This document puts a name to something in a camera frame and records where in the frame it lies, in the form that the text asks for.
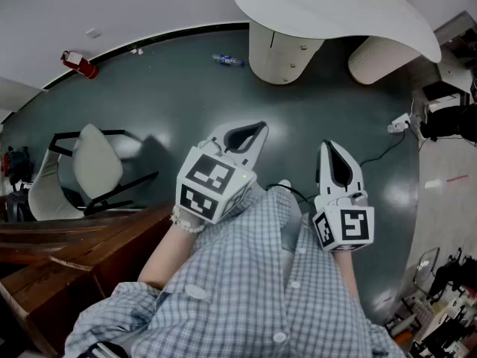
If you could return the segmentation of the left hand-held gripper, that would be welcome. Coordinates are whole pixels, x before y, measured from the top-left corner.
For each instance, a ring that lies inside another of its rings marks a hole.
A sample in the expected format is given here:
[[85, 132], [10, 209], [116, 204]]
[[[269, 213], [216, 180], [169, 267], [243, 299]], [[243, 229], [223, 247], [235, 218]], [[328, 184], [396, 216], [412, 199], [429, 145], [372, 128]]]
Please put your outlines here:
[[255, 166], [268, 133], [264, 121], [219, 125], [209, 141], [191, 148], [187, 155], [177, 176], [176, 205], [206, 222], [218, 223], [256, 182], [256, 173], [248, 169]]

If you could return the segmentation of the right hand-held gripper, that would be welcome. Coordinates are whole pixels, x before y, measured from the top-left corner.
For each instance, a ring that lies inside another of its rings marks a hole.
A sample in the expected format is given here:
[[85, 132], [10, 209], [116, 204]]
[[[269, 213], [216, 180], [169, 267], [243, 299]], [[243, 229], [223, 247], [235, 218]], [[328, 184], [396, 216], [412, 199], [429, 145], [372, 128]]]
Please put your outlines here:
[[[355, 251], [374, 241], [374, 208], [368, 205], [360, 165], [334, 141], [320, 145], [316, 214], [312, 225], [323, 251]], [[344, 189], [350, 195], [330, 195]]]

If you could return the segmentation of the white curved desk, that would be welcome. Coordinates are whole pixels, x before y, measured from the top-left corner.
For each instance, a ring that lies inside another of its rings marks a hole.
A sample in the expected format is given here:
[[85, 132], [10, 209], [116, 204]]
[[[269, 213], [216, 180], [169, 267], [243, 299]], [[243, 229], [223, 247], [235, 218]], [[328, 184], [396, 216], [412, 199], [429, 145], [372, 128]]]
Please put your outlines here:
[[406, 0], [234, 0], [249, 18], [249, 65], [275, 85], [297, 80], [314, 54], [290, 57], [271, 49], [275, 31], [322, 39], [364, 37], [350, 55], [353, 79], [370, 85], [419, 56], [433, 63], [441, 51], [428, 22]]

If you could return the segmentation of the person's left forearm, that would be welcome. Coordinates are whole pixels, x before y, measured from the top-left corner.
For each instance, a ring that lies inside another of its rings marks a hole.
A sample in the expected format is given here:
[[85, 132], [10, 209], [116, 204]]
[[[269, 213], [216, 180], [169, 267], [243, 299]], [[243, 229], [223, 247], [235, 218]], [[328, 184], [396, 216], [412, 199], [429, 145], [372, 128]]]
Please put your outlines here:
[[138, 282], [162, 290], [189, 258], [197, 233], [172, 225], [142, 268]]

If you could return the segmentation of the person's right forearm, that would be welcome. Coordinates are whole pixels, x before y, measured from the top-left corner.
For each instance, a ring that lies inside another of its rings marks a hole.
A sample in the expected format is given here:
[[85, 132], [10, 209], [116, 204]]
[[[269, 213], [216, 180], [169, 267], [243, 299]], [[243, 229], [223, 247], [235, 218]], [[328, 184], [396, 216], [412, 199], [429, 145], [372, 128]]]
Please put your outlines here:
[[342, 279], [345, 282], [350, 294], [360, 302], [358, 287], [356, 283], [355, 272], [353, 268], [352, 253], [350, 251], [339, 251], [332, 254], [341, 273]]

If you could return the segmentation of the white power strip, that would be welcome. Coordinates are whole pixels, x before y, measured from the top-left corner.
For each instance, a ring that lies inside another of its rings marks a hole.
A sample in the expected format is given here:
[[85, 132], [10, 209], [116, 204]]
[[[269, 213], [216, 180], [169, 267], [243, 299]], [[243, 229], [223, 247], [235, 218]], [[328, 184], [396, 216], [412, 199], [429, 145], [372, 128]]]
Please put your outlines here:
[[388, 133], [402, 133], [409, 128], [410, 123], [410, 116], [407, 113], [404, 113], [389, 124]]

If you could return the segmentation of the plastic water bottle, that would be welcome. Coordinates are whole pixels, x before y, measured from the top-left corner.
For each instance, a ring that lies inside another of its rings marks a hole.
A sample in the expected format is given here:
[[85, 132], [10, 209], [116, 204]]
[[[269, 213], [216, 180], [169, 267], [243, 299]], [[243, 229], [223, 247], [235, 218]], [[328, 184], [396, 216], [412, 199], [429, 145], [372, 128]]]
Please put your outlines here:
[[212, 59], [214, 62], [219, 63], [225, 66], [240, 66], [243, 67], [245, 62], [243, 60], [239, 60], [235, 57], [231, 57], [224, 54], [213, 54]]

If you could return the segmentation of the person's plaid shirt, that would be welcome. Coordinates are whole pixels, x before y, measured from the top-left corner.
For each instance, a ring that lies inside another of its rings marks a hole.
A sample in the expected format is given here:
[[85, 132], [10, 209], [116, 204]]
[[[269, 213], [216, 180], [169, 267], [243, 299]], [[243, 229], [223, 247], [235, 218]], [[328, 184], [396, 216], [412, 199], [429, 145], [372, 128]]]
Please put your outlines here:
[[[405, 358], [350, 294], [306, 214], [295, 253], [282, 250], [285, 192], [255, 186], [223, 221], [186, 230], [198, 237], [167, 285], [117, 285], [79, 315], [65, 358]], [[174, 214], [182, 230], [191, 222]]]

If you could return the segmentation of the white low cabinet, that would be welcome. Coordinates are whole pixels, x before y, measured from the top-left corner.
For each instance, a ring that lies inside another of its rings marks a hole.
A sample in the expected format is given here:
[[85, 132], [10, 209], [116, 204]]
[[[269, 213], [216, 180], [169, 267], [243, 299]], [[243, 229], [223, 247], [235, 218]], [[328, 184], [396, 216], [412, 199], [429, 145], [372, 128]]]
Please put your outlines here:
[[441, 60], [433, 63], [424, 56], [411, 61], [406, 70], [411, 86], [411, 113], [423, 117], [431, 104], [471, 94], [472, 72], [447, 48]]

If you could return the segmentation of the red fire extinguisher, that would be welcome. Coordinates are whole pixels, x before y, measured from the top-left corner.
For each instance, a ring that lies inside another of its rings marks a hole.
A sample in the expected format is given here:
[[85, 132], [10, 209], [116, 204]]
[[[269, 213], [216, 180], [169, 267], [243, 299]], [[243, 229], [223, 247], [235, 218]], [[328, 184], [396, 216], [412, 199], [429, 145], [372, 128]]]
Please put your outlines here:
[[76, 51], [64, 51], [60, 59], [64, 66], [82, 74], [88, 79], [94, 79], [98, 75], [98, 68]]

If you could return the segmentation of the cluttered equipment rack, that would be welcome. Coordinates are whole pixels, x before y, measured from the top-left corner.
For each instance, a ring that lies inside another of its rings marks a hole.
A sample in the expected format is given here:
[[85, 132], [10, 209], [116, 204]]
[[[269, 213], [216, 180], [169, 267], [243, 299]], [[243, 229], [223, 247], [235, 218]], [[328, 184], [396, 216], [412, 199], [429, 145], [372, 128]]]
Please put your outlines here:
[[441, 265], [439, 256], [421, 255], [385, 322], [408, 358], [464, 358], [477, 334], [477, 259], [461, 247]]

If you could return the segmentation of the dark backpack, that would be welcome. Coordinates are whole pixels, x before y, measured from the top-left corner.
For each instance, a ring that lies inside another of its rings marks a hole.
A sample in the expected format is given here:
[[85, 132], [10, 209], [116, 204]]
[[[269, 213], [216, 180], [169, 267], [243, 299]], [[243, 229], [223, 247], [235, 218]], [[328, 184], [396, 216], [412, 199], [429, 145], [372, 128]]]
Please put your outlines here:
[[17, 191], [18, 182], [30, 182], [33, 163], [30, 160], [28, 147], [14, 149], [9, 146], [1, 161], [1, 171], [9, 180], [14, 192]]

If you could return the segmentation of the brown wooden bench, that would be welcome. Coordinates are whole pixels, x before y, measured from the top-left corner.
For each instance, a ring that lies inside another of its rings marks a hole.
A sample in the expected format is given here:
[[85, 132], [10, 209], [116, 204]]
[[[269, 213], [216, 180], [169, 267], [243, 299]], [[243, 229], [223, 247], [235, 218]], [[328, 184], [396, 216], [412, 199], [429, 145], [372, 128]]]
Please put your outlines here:
[[79, 313], [135, 281], [169, 228], [172, 207], [0, 225], [0, 296], [47, 357], [63, 355]]

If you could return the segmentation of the white cushioned black-frame chair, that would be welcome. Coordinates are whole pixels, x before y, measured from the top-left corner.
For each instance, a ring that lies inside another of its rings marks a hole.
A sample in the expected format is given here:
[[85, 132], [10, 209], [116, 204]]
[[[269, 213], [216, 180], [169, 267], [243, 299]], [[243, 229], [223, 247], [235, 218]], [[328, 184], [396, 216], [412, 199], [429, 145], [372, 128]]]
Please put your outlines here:
[[[42, 165], [28, 193], [28, 204], [37, 221], [81, 219], [85, 216], [132, 204], [131, 200], [109, 204], [107, 201], [128, 189], [157, 177], [152, 172], [126, 184], [122, 162], [107, 140], [125, 135], [125, 130], [103, 131], [88, 124], [82, 131], [57, 133], [45, 152]], [[72, 170], [90, 203], [79, 209], [66, 197], [58, 175], [61, 157], [72, 159]]]

